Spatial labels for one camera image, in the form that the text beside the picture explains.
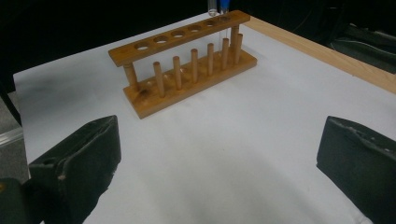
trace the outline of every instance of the wooden edge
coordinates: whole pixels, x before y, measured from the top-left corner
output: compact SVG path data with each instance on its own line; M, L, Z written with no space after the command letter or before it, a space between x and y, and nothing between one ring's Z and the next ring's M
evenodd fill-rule
M392 73L356 60L333 49L321 46L318 43L283 30L268 22L261 21L255 17L250 17L250 21L245 22L244 25L339 68L354 77L359 77L377 87L396 94L396 75Z

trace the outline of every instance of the rack top board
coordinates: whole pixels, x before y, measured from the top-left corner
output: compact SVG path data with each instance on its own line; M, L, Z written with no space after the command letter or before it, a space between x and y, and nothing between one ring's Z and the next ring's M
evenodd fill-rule
M122 66L249 20L248 14L234 10L111 49L108 54L116 66Z

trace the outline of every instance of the hole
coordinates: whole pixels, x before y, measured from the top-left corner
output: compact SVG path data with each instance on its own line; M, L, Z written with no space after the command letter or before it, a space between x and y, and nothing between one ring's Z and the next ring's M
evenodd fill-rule
M139 50L148 49L149 43L147 43L147 42L137 43L134 45L134 48L139 49Z
M230 17L226 17L226 16L219 17L219 21L229 21L229 20Z
M184 34L184 31L174 31L171 33L172 37L182 37Z
M66 176L65 176L65 175L58 175L58 179L59 179L59 180L65 180L65 179L66 179Z
M192 26L190 26L188 29L189 29L189 31L191 31L191 32L198 32L198 31L200 31L200 30L202 29L202 27L199 26L199 25L192 25Z
M168 41L168 37L166 35L160 35L154 38L154 42L158 44L163 44Z
M6 184L0 182L0 193L6 189Z
M206 21L204 23L204 25L206 25L206 26L214 26L214 25L216 25L216 22L215 21Z
M55 163L55 162L56 162L56 158L55 158L55 157L52 157L52 158L49 158L49 159L44 160L44 161L43 161L43 164L44 164L44 165L50 165L50 164L53 164L53 163Z

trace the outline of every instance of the table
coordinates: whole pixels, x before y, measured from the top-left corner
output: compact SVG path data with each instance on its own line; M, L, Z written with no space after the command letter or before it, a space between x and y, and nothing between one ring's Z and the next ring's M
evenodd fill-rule
M122 92L123 69L107 52L207 17L15 74L27 160L83 124L117 115L122 160L85 223L371 223L316 167L316 156L328 116L396 139L391 74L252 18L240 33L257 66L138 118ZM169 55L187 61L190 49L204 52L218 39L150 56L136 72L152 76L154 61L166 70Z

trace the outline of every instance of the dark background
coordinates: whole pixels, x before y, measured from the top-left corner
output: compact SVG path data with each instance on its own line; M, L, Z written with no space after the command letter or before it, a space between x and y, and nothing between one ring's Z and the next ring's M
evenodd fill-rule
M0 81L83 50L205 13L205 0L0 0ZM394 0L231 0L231 10L326 45L351 22L396 35Z

